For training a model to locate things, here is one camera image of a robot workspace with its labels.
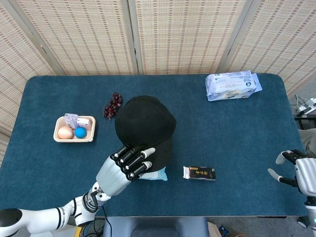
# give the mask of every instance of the black cap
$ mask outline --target black cap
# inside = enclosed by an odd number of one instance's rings
[[[115,118],[115,130],[124,145],[156,149],[146,160],[152,162],[147,172],[162,169],[172,156],[172,134],[176,119],[155,97],[137,96],[121,108]]]

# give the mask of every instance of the dark blue tablecloth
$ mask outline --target dark blue tablecloth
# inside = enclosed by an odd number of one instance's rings
[[[206,75],[43,76],[29,80],[0,168],[0,208],[62,206],[87,192],[109,154],[121,147],[102,110],[113,92],[126,102],[151,95],[177,119],[168,181],[138,180],[106,204],[110,216],[303,215],[305,197],[274,180],[269,167],[293,177],[284,150],[302,149],[283,82],[259,74],[263,91],[209,102]],[[93,142],[57,143],[64,113],[94,116]],[[216,181],[182,178],[183,166],[212,166]]]

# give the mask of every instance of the red grapes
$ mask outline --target red grapes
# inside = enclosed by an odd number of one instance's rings
[[[113,93],[112,99],[109,101],[107,105],[104,106],[103,109],[103,117],[111,120],[112,116],[117,115],[119,108],[123,103],[123,98],[118,93]]]

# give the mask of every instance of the cap brim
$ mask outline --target cap brim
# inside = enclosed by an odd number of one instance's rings
[[[145,173],[161,170],[169,163],[172,156],[172,137],[154,146],[154,148],[156,149],[155,153],[146,159],[146,161],[151,161],[153,165]]]

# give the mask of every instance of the robotic arm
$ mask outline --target robotic arm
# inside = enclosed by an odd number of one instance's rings
[[[31,234],[61,229],[70,216],[75,217],[77,226],[89,224],[107,200],[122,192],[128,184],[139,178],[139,174],[152,166],[145,159],[155,149],[141,149],[142,147],[124,146],[110,155],[97,174],[97,182],[93,187],[62,207],[41,211],[17,208],[0,210],[0,237],[13,236],[22,227],[26,227]]]
[[[283,164],[286,160],[294,165],[295,179],[284,178],[272,169],[268,169],[268,172],[277,181],[297,187],[300,193],[307,196],[305,208],[316,237],[316,158],[310,158],[299,150],[285,151],[278,155],[276,164]]]

